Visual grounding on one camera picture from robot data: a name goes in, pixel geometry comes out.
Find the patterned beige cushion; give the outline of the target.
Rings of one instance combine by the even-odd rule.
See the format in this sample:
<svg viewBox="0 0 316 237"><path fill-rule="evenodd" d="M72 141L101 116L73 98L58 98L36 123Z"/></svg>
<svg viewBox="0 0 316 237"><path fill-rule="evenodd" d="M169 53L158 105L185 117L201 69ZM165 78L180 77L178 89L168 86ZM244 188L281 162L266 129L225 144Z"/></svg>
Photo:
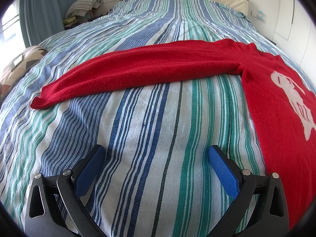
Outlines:
<svg viewBox="0 0 316 237"><path fill-rule="evenodd" d="M1 103L4 102L13 87L47 53L48 51L39 45L28 47L3 68L1 71Z"/></svg>

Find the red knit sweater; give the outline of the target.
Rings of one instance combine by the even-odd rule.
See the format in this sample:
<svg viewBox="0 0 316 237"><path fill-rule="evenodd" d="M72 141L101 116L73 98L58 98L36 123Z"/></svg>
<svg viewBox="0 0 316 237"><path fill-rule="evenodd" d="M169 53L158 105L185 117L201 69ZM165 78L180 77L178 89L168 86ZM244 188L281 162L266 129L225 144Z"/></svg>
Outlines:
<svg viewBox="0 0 316 237"><path fill-rule="evenodd" d="M44 86L31 108L219 74L242 77L266 170L281 175L293 228L315 198L315 92L280 56L253 43L186 40L103 54Z"/></svg>

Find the teal curtain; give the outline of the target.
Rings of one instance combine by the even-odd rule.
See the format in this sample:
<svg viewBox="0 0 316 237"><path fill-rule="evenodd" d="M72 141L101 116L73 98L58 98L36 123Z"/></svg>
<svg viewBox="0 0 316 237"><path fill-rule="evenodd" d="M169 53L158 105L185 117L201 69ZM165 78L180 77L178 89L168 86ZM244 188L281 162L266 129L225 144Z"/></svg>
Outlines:
<svg viewBox="0 0 316 237"><path fill-rule="evenodd" d="M19 0L19 19L25 47L39 45L64 31L65 14L77 0Z"/></svg>

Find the white wardrobe doors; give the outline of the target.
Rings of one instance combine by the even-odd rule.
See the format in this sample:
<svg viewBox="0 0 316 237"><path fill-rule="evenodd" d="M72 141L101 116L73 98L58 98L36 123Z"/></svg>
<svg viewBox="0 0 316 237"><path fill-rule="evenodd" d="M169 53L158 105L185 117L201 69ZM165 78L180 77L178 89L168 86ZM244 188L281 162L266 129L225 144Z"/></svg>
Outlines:
<svg viewBox="0 0 316 237"><path fill-rule="evenodd" d="M315 25L298 0L280 0L273 41L309 77L315 76Z"/></svg>

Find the pile of folded clothes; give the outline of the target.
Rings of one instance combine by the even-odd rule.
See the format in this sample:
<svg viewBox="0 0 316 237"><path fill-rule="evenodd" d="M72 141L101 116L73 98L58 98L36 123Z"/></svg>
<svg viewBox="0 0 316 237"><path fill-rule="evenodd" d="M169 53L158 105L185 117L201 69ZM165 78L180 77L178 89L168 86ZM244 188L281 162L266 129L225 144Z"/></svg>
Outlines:
<svg viewBox="0 0 316 237"><path fill-rule="evenodd" d="M77 0L67 10L63 25L65 29L79 25L83 19L94 19L95 10L103 4L103 0Z"/></svg>

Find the wall socket panel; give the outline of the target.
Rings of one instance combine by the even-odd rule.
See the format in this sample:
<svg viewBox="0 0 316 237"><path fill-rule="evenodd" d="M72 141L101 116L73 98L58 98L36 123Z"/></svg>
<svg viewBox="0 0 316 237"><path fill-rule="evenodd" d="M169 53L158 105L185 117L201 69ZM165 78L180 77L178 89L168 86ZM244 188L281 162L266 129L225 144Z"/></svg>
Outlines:
<svg viewBox="0 0 316 237"><path fill-rule="evenodd" d="M262 11L252 10L251 16L253 16L254 18L257 18L258 20L261 20L262 22L265 22L265 19L266 19L265 14Z"/></svg>

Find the striped blue green bedspread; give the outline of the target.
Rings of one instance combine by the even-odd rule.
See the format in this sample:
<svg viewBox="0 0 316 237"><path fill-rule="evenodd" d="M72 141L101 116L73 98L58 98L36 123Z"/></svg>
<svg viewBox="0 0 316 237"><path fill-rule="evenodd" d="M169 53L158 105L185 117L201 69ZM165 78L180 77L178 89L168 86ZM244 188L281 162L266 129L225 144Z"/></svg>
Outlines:
<svg viewBox="0 0 316 237"><path fill-rule="evenodd" d="M1 106L1 203L25 225L34 175L60 174L96 144L107 150L84 204L107 236L205 236L228 209L207 161L218 145L240 167L266 173L240 76L78 97L34 110L40 89L96 56L182 40L253 43L282 57L241 12L210 0L125 0L111 13L42 42L47 54Z"/></svg>

